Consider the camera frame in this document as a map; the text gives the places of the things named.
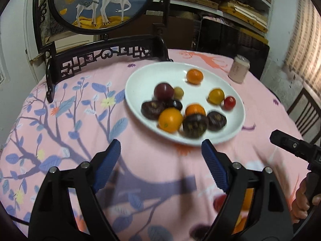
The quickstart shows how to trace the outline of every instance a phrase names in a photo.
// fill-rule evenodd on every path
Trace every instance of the round table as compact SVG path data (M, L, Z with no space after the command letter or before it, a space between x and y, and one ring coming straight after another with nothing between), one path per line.
M169 50L169 56L212 71L238 92L246 110L244 127L215 147L248 169L272 167L291 204L308 171L305 161L269 142L275 129L301 138L283 105L251 73L243 84L232 82L227 76L231 58L181 50ZM213 200L223 192L200 148L161 138L126 106L128 77L155 61L127 56L99 59L60 82L51 104L45 97L45 79L34 88L0 159L0 200L9 214L28 221L50 167L75 168L117 138L121 157L97 198L120 240L183 241L191 239L199 226L213 223L217 215ZM73 189L70 197L78 227L87 231ZM21 229L27 234L27 227Z

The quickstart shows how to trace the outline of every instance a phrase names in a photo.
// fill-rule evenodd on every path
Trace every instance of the white deer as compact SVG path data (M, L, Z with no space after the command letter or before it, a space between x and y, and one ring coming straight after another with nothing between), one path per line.
M81 27L80 25L80 20L79 20L79 15L81 14L81 12L83 10L92 10L92 24L94 26L97 26L96 24L96 9L99 5L99 0L92 0L92 1L82 1L80 2L76 8L77 8L77 23L78 23L78 27Z
M107 23L110 23L107 15L106 15L106 6L110 3L119 3L121 10L116 10L116 12L121 12L121 22L124 21L124 11L127 11L131 8L131 4L128 0L102 0L102 7L101 7L101 15L102 15L102 22L103 25L106 25Z

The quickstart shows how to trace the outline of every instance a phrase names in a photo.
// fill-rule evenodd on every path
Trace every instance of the dark purple tomato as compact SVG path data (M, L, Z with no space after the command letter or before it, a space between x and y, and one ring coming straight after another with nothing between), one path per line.
M201 114L192 114L183 120L183 131L186 137L199 138L208 128L208 119Z
M160 101L171 100L174 97L174 89L168 83L160 83L154 89L154 96Z
M158 117L165 109L165 104L158 100L147 101L142 104L142 114L152 120L158 120Z
M222 129L227 122L226 117L217 111L211 111L208 113L207 118L209 121L208 129L211 131L218 131Z
M179 100L168 100L165 102L166 108L177 108L179 111L182 110L183 105Z

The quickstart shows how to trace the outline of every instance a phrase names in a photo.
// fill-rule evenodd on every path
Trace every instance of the white plate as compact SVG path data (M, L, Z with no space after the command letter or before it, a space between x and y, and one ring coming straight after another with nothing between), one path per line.
M186 83L186 73L190 69L200 69L204 79L199 86ZM171 134L157 127L157 121L149 120L141 113L142 103L153 98L154 88L161 82L169 83L173 88L181 87L184 90L182 114L185 113L187 105L192 103L201 104L206 113L218 111L226 116L226 126L218 131L207 130L202 137L190 139L183 137L178 132ZM236 99L236 106L231 111L224 111L220 106L214 106L207 102L208 94L214 88L221 88L225 96L233 96ZM202 141L209 139L212 144L221 143L234 137L245 121L245 108L237 92L222 78L208 70L194 65L179 62L157 62L136 70L128 79L125 87L125 98L134 115L148 128L157 134L182 144L200 146Z

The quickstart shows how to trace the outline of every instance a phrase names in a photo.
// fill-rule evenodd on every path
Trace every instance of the finger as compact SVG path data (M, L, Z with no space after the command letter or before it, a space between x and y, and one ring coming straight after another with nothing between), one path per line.
M299 190L300 190L300 192L301 192L302 194L304 194L304 193L306 192L306 190L307 190L306 178L301 181Z
M300 220L295 215L293 215L292 211L290 212L290 215L291 215L292 224L297 224L300 222Z
M306 219L308 216L308 212L301 210L295 200L292 203L292 212L293 215L299 219Z
M308 211L310 206L309 206L309 201L307 199L307 197L305 196L305 194L303 194L300 189L298 189L295 193L295 199L296 199L296 203L298 205L298 207L301 210L304 211Z
M313 204L314 206L318 206L319 203L320 203L320 201L321 201L321 194L316 195L316 196L312 199L312 204Z

